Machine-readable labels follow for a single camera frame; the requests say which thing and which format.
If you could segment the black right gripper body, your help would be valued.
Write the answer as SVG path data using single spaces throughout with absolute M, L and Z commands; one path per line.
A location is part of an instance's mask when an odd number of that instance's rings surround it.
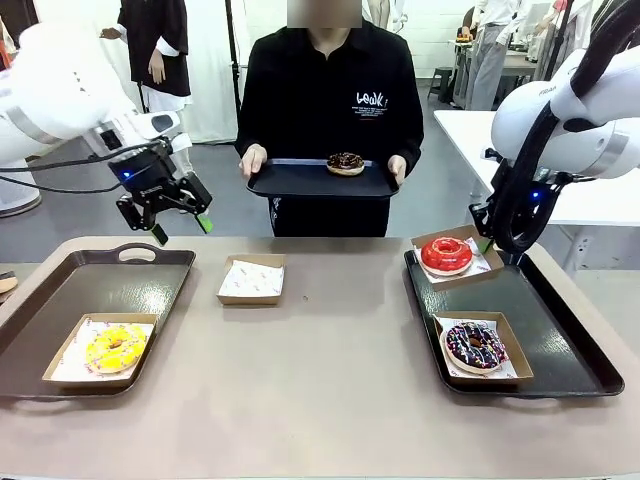
M 556 174 L 538 173 L 529 186 L 526 199 L 519 207 L 519 235 L 527 231 L 539 234 L 547 225 L 557 200 Z

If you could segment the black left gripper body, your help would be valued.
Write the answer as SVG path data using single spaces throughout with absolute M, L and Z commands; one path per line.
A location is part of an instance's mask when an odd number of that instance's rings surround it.
M 164 145 L 119 156 L 107 165 L 135 204 L 150 207 L 155 213 L 180 205 L 181 192 L 174 179 L 176 167 Z

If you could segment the person's right hand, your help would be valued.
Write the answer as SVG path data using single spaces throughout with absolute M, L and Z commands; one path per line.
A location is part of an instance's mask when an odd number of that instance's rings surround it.
M 258 173 L 267 162 L 268 154 L 264 147 L 254 143 L 250 145 L 241 157 L 239 168 L 246 178 Z

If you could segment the person's left hand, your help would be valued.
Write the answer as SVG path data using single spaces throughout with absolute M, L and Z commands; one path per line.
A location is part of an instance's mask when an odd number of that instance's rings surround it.
M 396 184 L 398 186 L 402 185 L 406 178 L 407 162 L 405 158 L 400 155 L 393 155 L 388 160 L 387 167 Z

